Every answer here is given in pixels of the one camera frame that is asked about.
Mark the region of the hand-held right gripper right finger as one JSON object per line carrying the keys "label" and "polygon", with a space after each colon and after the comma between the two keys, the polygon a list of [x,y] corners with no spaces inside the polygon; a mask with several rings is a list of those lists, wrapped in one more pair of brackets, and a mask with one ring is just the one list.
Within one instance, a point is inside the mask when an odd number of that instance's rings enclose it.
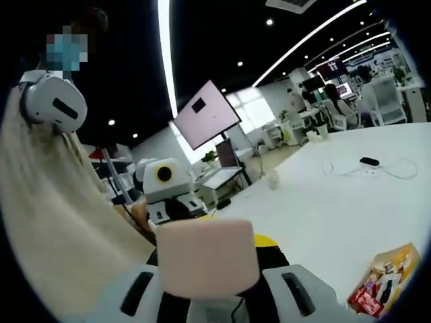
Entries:
{"label": "hand-held right gripper right finger", "polygon": [[250,322],[358,322],[335,290],[301,265],[291,265],[272,239],[255,235],[258,282],[242,293]]}

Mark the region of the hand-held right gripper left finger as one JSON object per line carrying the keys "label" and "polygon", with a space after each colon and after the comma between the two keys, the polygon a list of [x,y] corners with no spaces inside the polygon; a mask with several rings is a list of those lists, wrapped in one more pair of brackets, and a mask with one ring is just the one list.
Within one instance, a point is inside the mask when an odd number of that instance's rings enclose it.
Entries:
{"label": "hand-held right gripper left finger", "polygon": [[158,264],[138,264],[100,292],[88,314],[69,314],[64,322],[185,322],[189,300],[163,290],[160,269],[179,264],[178,248],[158,253]]}

